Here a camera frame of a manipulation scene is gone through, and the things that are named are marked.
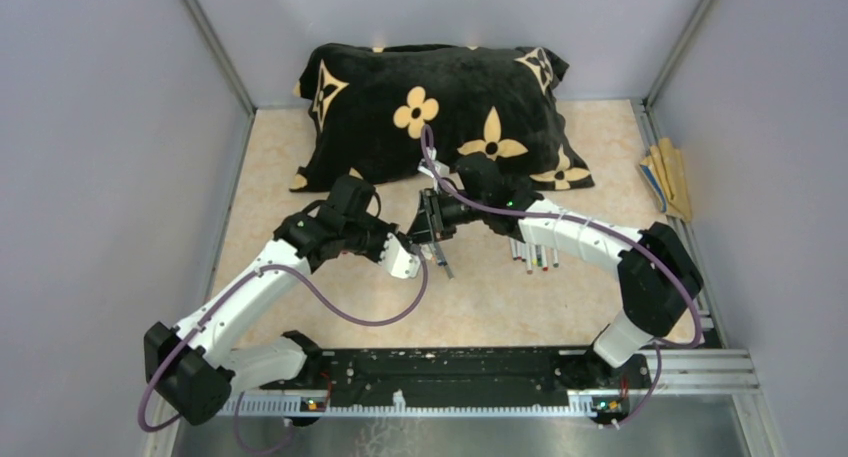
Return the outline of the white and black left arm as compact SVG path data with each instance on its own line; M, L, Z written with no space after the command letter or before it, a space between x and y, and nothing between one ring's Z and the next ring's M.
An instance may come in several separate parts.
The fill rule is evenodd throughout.
M327 198L287 217L254 260L212 300L177 324L151 326L144 336L147 386L137 410L146 432L164 429L146 419L154 394L192 425L214 417L234 394L287 381L308 390L319 381L320 363L293 337L236 348L242 335L297 285L326 306L331 302L310 281L322 264L343 253L364 257L389 275L410 279L422 259L397 225L368 211L373 185L344 175Z

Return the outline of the white pen with brown cap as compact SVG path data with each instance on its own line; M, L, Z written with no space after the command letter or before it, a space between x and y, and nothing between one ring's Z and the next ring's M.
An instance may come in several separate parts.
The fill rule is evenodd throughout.
M532 275L534 272L534 256L535 252L533 246L529 243L523 244L522 249L523 261L525 265L525 272L527 275Z

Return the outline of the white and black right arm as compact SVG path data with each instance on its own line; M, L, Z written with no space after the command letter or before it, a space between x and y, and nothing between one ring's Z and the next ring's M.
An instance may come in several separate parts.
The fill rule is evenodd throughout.
M512 246L571 255L617 279L622 309L595 338L586 362L594 386L614 388L626 377L633 354L666 337L686 312L697 311L703 276L669 225L635 229L571 212L510 181L481 154L460 159L460 189L448 180L446 167L430 157L420 161L419 170L434 186L421 193L407 232L413 242L441 242L458 226L480 221Z

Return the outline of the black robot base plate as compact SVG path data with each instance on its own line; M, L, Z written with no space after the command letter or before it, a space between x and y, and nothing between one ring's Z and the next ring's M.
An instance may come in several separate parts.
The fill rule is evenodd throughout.
M265 384L315 391L334 407L384 406L400 392L412 407L566 406L572 391L615 397L651 384L645 356L611 367L586 347L448 347L311 351L300 374Z

